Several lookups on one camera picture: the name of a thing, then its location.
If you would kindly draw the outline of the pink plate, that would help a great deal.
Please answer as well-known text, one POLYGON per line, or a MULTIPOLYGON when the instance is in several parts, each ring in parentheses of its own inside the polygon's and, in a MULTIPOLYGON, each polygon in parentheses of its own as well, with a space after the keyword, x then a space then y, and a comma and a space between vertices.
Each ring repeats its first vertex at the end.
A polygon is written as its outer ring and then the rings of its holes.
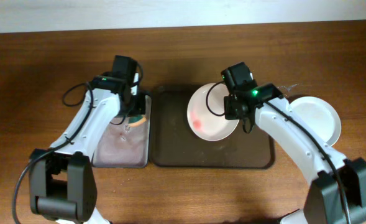
POLYGON ((236 129, 239 120, 226 120, 224 115, 212 114, 208 105, 216 114, 224 112, 224 97, 229 94, 225 84, 215 86, 210 94, 208 91, 215 83, 199 87, 191 96, 187 107, 187 120, 191 130, 197 137, 206 141, 219 141, 228 137, 236 129))

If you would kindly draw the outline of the orange green sponge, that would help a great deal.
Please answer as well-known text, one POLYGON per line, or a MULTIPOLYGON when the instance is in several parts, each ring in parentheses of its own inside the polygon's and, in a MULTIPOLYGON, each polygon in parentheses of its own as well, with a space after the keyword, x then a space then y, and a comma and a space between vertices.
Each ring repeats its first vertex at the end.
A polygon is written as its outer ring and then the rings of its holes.
POLYGON ((137 127, 142 124, 144 124, 147 121, 147 118, 145 115, 137 115, 137 116, 130 116, 128 120, 128 125, 130 127, 137 127))

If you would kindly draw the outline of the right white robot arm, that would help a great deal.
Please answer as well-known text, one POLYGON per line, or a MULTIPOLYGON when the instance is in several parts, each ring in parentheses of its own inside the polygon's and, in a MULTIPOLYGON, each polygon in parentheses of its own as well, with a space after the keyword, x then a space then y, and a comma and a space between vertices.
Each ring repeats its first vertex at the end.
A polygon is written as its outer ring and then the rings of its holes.
POLYGON ((309 184, 304 207, 274 223, 366 222, 366 161, 348 159, 324 142, 282 96, 224 97, 226 119, 249 120, 291 157, 309 184))

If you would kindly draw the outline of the white plate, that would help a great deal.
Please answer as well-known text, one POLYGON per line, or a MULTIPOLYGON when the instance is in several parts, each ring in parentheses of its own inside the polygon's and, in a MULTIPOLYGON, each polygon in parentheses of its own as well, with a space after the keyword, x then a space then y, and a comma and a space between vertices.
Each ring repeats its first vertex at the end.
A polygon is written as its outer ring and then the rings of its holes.
POLYGON ((342 132, 341 119, 328 102, 313 96, 303 96, 293 100, 290 105, 324 142, 333 146, 339 140, 342 132))

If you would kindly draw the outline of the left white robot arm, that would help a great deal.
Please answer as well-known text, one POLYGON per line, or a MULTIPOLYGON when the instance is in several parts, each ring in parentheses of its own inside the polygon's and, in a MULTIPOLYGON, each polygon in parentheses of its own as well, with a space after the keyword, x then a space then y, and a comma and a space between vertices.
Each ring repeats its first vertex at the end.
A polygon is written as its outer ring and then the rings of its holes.
POLYGON ((57 223, 107 223, 96 208, 93 168, 147 165, 151 105, 137 87, 89 88, 63 134, 29 157, 32 213, 57 223))

